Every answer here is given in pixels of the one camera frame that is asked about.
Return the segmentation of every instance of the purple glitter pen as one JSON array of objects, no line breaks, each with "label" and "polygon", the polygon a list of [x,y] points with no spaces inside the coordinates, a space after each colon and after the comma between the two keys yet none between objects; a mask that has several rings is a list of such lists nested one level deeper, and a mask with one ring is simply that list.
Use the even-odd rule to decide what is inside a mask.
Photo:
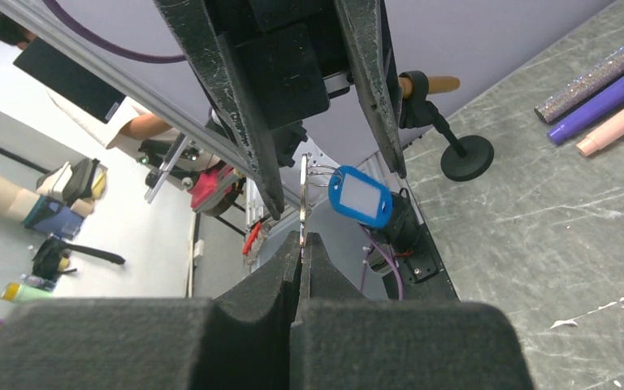
[{"label": "purple glitter pen", "polygon": [[623,75],[624,45],[535,107],[535,113],[550,124]]},{"label": "purple glitter pen", "polygon": [[566,116],[547,135],[554,144],[560,145],[623,102],[624,76]]}]

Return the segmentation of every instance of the table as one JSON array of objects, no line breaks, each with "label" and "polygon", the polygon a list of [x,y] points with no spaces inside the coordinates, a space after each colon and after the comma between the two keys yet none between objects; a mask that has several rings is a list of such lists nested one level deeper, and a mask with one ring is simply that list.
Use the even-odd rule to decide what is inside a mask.
[{"label": "table", "polygon": [[624,139],[585,159],[580,139],[553,146],[532,111],[622,44],[624,0],[457,112],[456,134],[496,148],[477,180],[444,177],[436,132],[405,152],[460,298],[508,315],[539,389],[624,388]]}]

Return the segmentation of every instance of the pink marker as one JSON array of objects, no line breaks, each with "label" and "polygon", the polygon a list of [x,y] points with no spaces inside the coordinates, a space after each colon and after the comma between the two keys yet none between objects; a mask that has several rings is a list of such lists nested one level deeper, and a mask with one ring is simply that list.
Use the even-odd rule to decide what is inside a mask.
[{"label": "pink marker", "polygon": [[580,154],[589,157],[597,150],[602,150],[612,142],[624,136],[624,109],[587,134],[584,140],[576,145]]}]

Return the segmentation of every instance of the person's arm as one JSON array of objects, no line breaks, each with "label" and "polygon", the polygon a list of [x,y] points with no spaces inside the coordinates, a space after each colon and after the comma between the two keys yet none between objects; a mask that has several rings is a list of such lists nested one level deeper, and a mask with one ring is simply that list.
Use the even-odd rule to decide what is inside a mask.
[{"label": "person's arm", "polygon": [[157,115],[144,114],[126,123],[120,129],[120,133],[126,137],[144,141],[167,132],[170,129],[171,125],[164,122],[164,120]]}]

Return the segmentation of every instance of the black laptop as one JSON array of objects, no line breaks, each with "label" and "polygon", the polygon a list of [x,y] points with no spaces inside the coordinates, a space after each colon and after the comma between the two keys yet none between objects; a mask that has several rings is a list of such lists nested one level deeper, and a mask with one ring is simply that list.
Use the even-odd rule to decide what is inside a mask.
[{"label": "black laptop", "polygon": [[13,64],[105,124],[125,99],[118,89],[39,38]]}]

